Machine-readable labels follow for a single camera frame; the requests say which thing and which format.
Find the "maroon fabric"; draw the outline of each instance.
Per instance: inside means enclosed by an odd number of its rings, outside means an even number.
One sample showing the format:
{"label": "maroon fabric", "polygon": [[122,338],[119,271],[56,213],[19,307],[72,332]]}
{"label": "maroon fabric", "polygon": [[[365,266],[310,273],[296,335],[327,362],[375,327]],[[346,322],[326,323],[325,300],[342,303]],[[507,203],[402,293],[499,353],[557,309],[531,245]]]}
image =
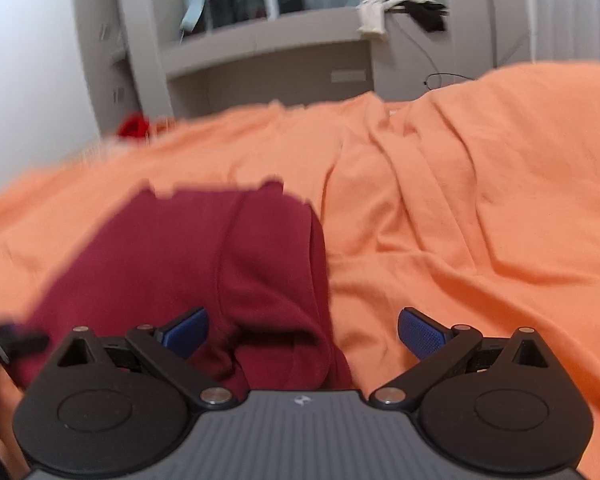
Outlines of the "maroon fabric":
{"label": "maroon fabric", "polygon": [[[238,396],[249,389],[349,388],[328,309],[324,238],[282,185],[140,192],[97,234],[27,322],[52,346],[76,325],[98,336],[160,326],[194,306],[209,337],[191,363]],[[22,362],[28,384],[43,359]]]}

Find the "finger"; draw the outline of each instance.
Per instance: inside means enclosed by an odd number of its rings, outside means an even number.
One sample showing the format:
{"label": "finger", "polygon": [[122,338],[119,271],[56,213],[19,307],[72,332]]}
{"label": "finger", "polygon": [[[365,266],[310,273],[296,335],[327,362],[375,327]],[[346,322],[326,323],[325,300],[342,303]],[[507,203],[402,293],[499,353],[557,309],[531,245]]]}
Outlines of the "finger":
{"label": "finger", "polygon": [[13,415],[22,397],[23,393],[11,381],[4,368],[0,366],[0,413]]}
{"label": "finger", "polygon": [[23,394],[0,366],[0,459],[12,478],[27,471],[27,462],[13,434],[13,413]]}
{"label": "finger", "polygon": [[0,439],[0,462],[7,470],[9,477],[14,480],[24,478],[29,472],[29,466],[22,455],[14,455]]}

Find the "white cloth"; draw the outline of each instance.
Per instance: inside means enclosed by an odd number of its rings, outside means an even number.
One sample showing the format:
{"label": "white cloth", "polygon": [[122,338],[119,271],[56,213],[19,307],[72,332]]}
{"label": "white cloth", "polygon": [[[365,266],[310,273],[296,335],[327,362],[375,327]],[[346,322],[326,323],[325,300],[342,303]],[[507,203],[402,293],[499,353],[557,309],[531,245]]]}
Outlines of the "white cloth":
{"label": "white cloth", "polygon": [[[386,37],[384,28],[384,13],[406,0],[360,0],[357,7],[360,17],[360,28],[358,32],[365,36]],[[426,2],[436,3],[435,0],[409,0],[418,4]]]}

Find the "round black disc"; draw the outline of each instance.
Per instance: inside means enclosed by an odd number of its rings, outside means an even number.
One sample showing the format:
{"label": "round black disc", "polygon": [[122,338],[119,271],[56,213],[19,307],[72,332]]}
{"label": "round black disc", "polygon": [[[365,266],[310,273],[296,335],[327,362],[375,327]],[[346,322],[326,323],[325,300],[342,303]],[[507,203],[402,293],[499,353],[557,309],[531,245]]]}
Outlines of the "round black disc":
{"label": "round black disc", "polygon": [[420,423],[437,448],[458,462],[498,474],[538,474],[578,462],[590,437],[584,402],[542,368],[465,374],[433,387]]}
{"label": "round black disc", "polygon": [[172,386],[113,367],[61,374],[61,381],[36,380],[14,417],[33,463],[72,476],[122,476],[161,458],[182,435],[187,407]]}

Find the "gray plastic housing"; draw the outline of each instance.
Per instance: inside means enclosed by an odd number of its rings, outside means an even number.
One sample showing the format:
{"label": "gray plastic housing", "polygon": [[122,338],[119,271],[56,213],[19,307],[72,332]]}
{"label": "gray plastic housing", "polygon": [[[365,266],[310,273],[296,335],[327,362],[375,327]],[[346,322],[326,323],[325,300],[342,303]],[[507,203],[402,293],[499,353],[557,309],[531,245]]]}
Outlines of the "gray plastic housing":
{"label": "gray plastic housing", "polygon": [[[38,470],[27,477],[60,478]],[[376,410],[356,391],[253,391],[236,408],[200,416],[182,444],[165,459],[118,478],[477,480],[497,476],[464,469],[440,456],[407,415]],[[574,470],[538,477],[581,478]]]}

